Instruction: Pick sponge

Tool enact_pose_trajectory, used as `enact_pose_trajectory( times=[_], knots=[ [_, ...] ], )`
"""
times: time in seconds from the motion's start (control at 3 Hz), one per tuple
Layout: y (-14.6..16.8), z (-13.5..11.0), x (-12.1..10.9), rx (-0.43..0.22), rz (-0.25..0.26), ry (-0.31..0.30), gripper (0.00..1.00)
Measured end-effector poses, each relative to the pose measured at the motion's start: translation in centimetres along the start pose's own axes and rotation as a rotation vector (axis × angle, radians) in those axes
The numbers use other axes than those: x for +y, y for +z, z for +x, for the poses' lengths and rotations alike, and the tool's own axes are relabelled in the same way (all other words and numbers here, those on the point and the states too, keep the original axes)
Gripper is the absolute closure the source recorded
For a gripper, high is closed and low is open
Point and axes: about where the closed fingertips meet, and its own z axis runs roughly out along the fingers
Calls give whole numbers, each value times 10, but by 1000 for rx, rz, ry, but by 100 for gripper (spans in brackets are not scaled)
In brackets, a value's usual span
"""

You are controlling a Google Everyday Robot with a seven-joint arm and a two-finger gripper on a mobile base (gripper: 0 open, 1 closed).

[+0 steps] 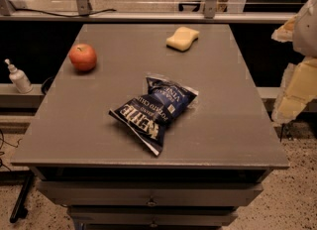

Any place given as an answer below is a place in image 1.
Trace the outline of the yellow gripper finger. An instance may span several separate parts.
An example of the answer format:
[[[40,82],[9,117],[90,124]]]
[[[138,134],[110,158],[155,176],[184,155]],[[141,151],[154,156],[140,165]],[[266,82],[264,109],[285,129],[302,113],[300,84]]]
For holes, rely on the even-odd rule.
[[[287,124],[316,97],[317,58],[306,57],[299,64],[289,63],[282,76],[271,118],[277,124]]]
[[[295,19],[296,17],[293,16],[292,18],[287,20],[283,25],[281,25],[272,33],[271,38],[281,43],[292,42]]]

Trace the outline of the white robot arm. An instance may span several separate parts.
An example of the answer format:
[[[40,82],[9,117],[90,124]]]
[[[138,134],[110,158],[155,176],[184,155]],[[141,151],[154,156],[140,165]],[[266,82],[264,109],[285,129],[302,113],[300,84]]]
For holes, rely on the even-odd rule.
[[[293,49],[304,56],[299,64],[287,65],[273,105],[272,120],[287,124],[317,97],[317,0],[308,0],[271,38],[292,42]]]

